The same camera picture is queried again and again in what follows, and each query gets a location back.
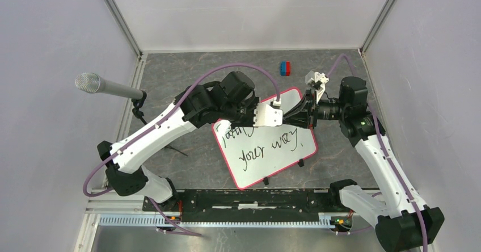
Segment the pink framed whiteboard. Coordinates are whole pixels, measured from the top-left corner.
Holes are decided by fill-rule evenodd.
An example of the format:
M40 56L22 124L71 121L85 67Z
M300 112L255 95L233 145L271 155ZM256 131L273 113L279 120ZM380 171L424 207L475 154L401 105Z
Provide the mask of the pink framed whiteboard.
M318 144L311 129L292 125L232 128L219 120L212 132L235 186L244 190L313 156Z

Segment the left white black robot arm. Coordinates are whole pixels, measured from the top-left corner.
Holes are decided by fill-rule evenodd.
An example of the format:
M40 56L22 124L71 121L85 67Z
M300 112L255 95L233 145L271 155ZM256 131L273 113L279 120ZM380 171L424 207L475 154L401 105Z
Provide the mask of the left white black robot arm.
M160 116L129 136L111 145L106 176L119 196L149 197L165 211L178 204L172 181L145 166L152 155L172 141L219 119L233 125L252 126L259 98L253 81L240 71L230 72L222 81L192 85L179 94Z

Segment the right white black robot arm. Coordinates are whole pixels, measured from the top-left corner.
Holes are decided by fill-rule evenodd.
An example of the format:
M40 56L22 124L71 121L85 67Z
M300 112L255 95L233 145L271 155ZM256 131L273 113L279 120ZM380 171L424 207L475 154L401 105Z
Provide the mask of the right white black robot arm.
M333 182L327 202L334 211L346 207L361 216L375 230L385 251L421 248L427 251L445 217L438 207L430 207L403 172L389 138L368 101L365 80L342 79L337 98L322 99L327 78L307 78L302 99L284 114L283 122L312 129L319 120L339 123L342 134L363 158L383 197L377 200L354 180Z

